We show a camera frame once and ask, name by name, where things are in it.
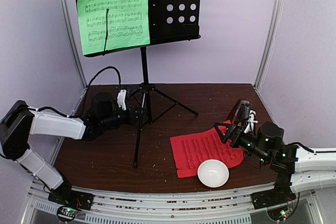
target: wall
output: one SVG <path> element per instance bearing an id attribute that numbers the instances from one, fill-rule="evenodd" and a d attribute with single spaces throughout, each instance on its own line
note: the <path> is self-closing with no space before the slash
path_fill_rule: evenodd
<path id="1" fill-rule="evenodd" d="M 60 0 L 0 0 L 0 118 L 16 100 L 71 113 L 82 86 L 69 47 Z M 30 144 L 50 159 L 55 137 Z M 19 222 L 31 177 L 0 159 L 1 223 Z"/>
<path id="2" fill-rule="evenodd" d="M 336 147 L 336 0 L 284 0 L 261 97 L 286 142 Z"/>
<path id="3" fill-rule="evenodd" d="M 67 0 L 82 55 L 75 0 Z M 252 83 L 269 28 L 274 0 L 201 0 L 201 39 L 148 48 L 149 76 L 158 83 Z M 81 56 L 89 80 L 101 68 L 120 69 L 124 83 L 142 82 L 140 50 L 95 58 Z M 104 73 L 95 83 L 116 83 Z"/>

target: red sheet music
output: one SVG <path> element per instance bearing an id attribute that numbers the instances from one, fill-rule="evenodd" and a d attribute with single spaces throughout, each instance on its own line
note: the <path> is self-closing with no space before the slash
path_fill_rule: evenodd
<path id="1" fill-rule="evenodd" d="M 226 131 L 224 126 L 219 129 L 223 133 Z M 170 141 L 179 178 L 197 176 L 199 165 L 208 159 L 220 160 L 228 168 L 241 164 L 244 159 L 244 151 L 230 147 L 229 142 L 223 144 L 215 128 L 202 133 L 171 137 Z"/>

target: white bowl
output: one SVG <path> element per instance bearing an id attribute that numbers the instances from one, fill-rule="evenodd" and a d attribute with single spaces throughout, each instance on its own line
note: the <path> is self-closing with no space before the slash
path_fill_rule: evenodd
<path id="1" fill-rule="evenodd" d="M 208 187 L 220 187 L 229 179 L 229 169 L 227 166 L 215 159 L 204 161 L 198 167 L 198 178 Z"/>

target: green sheet music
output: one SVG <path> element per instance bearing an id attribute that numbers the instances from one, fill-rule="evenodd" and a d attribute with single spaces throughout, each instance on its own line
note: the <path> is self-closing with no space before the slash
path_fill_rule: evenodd
<path id="1" fill-rule="evenodd" d="M 84 55 L 150 43 L 148 0 L 78 0 L 77 10 Z"/>

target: black music stand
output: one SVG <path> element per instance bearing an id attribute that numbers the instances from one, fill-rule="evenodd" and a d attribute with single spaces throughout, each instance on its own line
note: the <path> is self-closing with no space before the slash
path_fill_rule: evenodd
<path id="1" fill-rule="evenodd" d="M 149 30 L 150 30 L 150 45 L 158 45 L 168 42 L 184 41 L 200 38 L 200 27 L 198 25 L 200 11 L 200 0 L 149 0 Z M 86 57 L 95 57 L 111 52 L 127 50 L 131 48 L 120 48 L 110 51 L 102 51 L 95 54 L 85 55 Z M 153 123 L 165 113 L 171 110 L 176 105 L 190 111 L 195 116 L 198 112 L 176 101 L 174 98 L 158 90 L 154 84 L 149 83 L 147 53 L 146 47 L 140 47 L 143 83 L 140 84 L 136 91 L 131 96 L 141 92 L 141 108 L 146 108 L 148 121 L 145 123 Z M 167 110 L 162 112 L 157 118 L 152 117 L 152 107 L 150 92 L 156 92 L 161 96 L 174 102 Z M 138 156 L 140 147 L 141 130 L 143 117 L 140 117 L 138 125 L 137 143 L 135 146 L 133 167 L 138 166 Z"/>

